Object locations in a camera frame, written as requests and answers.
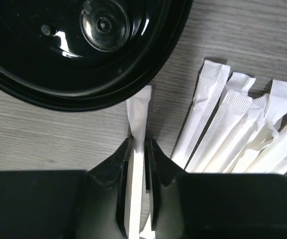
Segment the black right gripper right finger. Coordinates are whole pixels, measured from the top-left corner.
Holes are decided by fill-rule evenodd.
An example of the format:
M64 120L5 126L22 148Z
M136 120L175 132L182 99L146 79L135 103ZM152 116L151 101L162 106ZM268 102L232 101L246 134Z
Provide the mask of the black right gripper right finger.
M145 157L156 238L287 239L286 177L187 173L153 139Z

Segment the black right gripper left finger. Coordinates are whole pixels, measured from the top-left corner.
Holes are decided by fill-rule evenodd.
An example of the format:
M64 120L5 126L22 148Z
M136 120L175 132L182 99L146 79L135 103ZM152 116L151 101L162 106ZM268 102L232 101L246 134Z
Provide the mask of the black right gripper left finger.
M0 171L0 239L125 239L134 140L86 170Z

